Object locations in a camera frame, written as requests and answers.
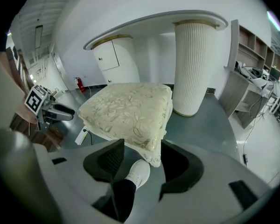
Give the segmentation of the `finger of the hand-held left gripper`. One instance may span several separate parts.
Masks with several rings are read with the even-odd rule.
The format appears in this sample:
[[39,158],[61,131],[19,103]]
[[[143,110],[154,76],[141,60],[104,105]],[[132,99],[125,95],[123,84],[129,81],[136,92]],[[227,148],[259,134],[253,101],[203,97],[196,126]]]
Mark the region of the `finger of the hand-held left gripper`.
[[55,103],[53,108],[53,111],[56,114],[56,120],[71,121],[74,118],[75,111],[63,104]]

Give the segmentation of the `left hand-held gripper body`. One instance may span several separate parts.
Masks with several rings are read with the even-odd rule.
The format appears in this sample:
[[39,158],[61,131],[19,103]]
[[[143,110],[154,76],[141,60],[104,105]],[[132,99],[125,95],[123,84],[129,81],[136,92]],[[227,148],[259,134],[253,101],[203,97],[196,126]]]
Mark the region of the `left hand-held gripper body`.
[[47,131],[52,121],[57,118],[55,98],[45,87],[34,85],[24,104],[36,116],[39,131]]

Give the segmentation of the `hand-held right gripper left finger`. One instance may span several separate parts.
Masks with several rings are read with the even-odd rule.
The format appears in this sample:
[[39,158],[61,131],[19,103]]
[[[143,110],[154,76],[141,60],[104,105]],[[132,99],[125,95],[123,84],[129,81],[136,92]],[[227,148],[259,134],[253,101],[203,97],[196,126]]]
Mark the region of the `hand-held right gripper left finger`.
[[113,223],[100,210],[114,200],[114,178],[124,159],[123,140],[48,153],[34,145],[41,175],[64,224]]

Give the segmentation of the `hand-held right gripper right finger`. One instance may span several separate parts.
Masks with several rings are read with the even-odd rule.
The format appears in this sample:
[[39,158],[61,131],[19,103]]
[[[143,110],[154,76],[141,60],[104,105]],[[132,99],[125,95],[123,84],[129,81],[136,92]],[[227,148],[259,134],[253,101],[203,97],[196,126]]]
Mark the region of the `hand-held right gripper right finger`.
[[229,155],[163,140],[165,180],[135,204],[132,224],[243,224],[271,197],[271,188]]

